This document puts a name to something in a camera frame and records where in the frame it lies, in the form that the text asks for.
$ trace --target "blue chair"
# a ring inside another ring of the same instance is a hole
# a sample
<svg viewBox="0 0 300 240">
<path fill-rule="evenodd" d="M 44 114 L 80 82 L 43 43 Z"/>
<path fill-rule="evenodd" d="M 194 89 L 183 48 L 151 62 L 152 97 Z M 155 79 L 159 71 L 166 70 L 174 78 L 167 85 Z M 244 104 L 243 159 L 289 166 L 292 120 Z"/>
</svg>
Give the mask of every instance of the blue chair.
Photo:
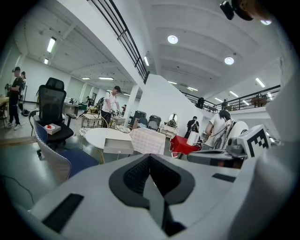
<svg viewBox="0 0 300 240">
<path fill-rule="evenodd" d="M 86 168 L 99 164 L 96 159 L 79 148 L 70 149 L 61 154 L 55 152 L 46 144 L 48 136 L 46 129 L 36 121 L 33 122 L 33 126 L 37 143 L 60 183 Z"/>
</svg>

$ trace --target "shoe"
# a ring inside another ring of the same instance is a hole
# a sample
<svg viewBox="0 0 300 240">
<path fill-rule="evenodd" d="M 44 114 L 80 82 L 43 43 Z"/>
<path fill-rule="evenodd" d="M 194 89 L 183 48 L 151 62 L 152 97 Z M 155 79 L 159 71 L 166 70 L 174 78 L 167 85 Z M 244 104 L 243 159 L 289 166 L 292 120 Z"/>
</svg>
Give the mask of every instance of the shoe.
<svg viewBox="0 0 300 240">
<path fill-rule="evenodd" d="M 18 130 L 20 126 L 20 124 L 16 124 L 14 130 Z"/>
</svg>

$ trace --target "red cloth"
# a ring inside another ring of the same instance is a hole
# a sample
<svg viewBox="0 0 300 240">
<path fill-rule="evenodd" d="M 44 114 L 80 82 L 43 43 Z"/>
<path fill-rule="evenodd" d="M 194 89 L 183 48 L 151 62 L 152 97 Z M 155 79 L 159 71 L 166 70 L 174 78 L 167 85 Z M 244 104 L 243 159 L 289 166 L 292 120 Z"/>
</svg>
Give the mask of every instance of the red cloth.
<svg viewBox="0 0 300 240">
<path fill-rule="evenodd" d="M 176 158 L 179 153 L 183 153 L 185 155 L 190 152 L 199 151 L 201 147 L 193 147 L 187 144 L 187 139 L 180 136 L 175 136 L 171 141 L 170 151 L 172 151 L 172 157 Z"/>
</svg>

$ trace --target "ceiling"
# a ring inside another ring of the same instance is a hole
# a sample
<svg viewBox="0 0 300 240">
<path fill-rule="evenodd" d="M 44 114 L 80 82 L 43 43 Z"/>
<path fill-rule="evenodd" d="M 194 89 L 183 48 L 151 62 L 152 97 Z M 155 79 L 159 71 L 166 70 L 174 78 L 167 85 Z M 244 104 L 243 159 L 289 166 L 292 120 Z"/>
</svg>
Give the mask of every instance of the ceiling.
<svg viewBox="0 0 300 240">
<path fill-rule="evenodd" d="M 48 53 L 51 37 L 57 41 Z M 51 67 L 83 82 L 83 77 L 89 77 L 91 80 L 86 81 L 95 87 L 109 90 L 118 85 L 123 92 L 130 93 L 134 85 L 96 43 L 49 3 L 39 2 L 20 21 L 15 29 L 15 40 L 20 52 L 27 57 L 42 63 L 48 58 Z M 100 80 L 99 76 L 110 76 L 114 80 Z"/>
<path fill-rule="evenodd" d="M 219 7 L 221 2 L 221 0 L 150 2 L 161 75 L 169 81 L 176 82 L 175 86 L 179 90 L 198 97 L 204 96 L 208 89 L 222 80 L 222 77 L 232 69 L 233 65 L 224 63 L 227 56 L 234 58 L 235 65 L 277 38 L 275 26 L 272 24 L 265 26 L 260 21 L 247 22 L 238 16 L 232 21 L 227 20 Z M 140 0 L 140 5 L 141 8 L 146 6 L 145 1 Z M 177 36 L 178 43 L 170 44 L 167 41 L 169 35 Z M 268 85 L 272 87 L 277 83 L 272 82 L 274 78 L 269 76 L 269 73 L 272 74 L 271 69 L 259 74 L 265 75 Z M 240 79 L 240 82 L 242 84 L 236 86 L 234 90 L 236 89 L 241 96 L 257 89 L 253 79 Z M 187 86 L 198 91 L 191 93 Z M 231 99 L 228 92 L 221 93 L 219 97 L 226 98 L 226 96 Z"/>
</svg>

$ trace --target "black metal railing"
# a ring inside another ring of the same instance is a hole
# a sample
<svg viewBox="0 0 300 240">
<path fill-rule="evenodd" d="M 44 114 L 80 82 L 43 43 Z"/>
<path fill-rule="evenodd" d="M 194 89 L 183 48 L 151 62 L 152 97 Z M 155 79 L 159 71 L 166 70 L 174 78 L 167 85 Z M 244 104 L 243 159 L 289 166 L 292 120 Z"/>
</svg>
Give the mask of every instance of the black metal railing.
<svg viewBox="0 0 300 240">
<path fill-rule="evenodd" d="M 131 60 L 138 73 L 144 80 L 144 84 L 147 82 L 149 71 L 147 72 L 143 59 L 136 47 L 130 31 L 121 16 L 119 10 L 112 0 L 87 0 L 94 4 L 99 12 L 106 19 L 112 30 L 116 34 L 117 39 L 122 43 L 125 50 L 129 54 Z"/>
<path fill-rule="evenodd" d="M 226 104 L 220 103 L 216 105 L 215 112 L 217 113 L 222 109 L 226 109 L 228 111 L 236 111 L 256 107 L 264 107 L 268 105 L 272 100 L 274 100 L 279 91 L 280 85 L 259 92 L 255 92 L 243 97 L 239 97 L 234 100 L 230 100 L 226 102 Z"/>
<path fill-rule="evenodd" d="M 204 100 L 204 98 L 202 98 L 200 101 L 198 101 L 200 99 L 200 97 L 196 97 L 192 94 L 189 94 L 189 93 L 186 93 L 186 92 L 183 92 L 181 91 L 182 94 L 184 96 L 186 96 L 192 103 L 195 104 L 196 107 L 198 108 L 201 108 L 203 110 L 206 110 L 208 112 L 212 112 L 214 113 L 215 109 L 216 109 L 216 105 L 207 101 L 207 100 Z"/>
</svg>

